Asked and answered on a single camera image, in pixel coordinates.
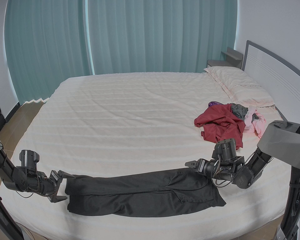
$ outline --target gray garment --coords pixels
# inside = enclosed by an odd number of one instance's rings
[[[237,116],[239,119],[245,120],[245,115],[248,112],[248,108],[242,106],[241,104],[235,104],[235,103],[231,103],[231,110],[232,113]],[[252,115],[252,121],[254,119],[258,119],[257,115],[254,113]]]

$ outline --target bed sheet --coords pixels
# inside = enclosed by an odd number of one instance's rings
[[[62,82],[19,141],[19,152],[39,153],[39,171],[53,170],[93,177],[182,168],[186,161],[210,159],[214,143],[204,141],[194,119],[210,101],[230,103],[207,73],[122,73],[75,77]],[[281,119],[274,107],[259,108],[267,124]],[[243,134],[248,158],[255,133]],[[16,222],[53,240],[60,239],[231,239],[283,214],[290,166],[274,159],[246,190],[219,190],[224,207],[162,218],[117,215],[87,217],[69,213],[68,200],[50,203],[28,199],[0,187],[3,204]],[[64,194],[64,180],[60,195]]]

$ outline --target red garment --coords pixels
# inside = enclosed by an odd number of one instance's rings
[[[245,123],[232,113],[231,104],[213,105],[199,115],[194,121],[196,127],[204,127],[201,136],[204,140],[217,143],[234,138],[236,149],[243,147]]]

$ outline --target pink garment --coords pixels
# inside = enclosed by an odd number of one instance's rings
[[[258,119],[252,121],[252,115],[256,114]],[[257,111],[257,107],[249,106],[248,112],[245,115],[245,129],[244,133],[254,133],[255,131],[258,134],[258,137],[261,138],[263,133],[265,132],[265,124],[266,120],[262,114]]]

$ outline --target pillow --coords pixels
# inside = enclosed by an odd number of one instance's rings
[[[275,104],[268,92],[239,68],[215,66],[204,70],[220,84],[232,103],[245,107],[267,107]]]

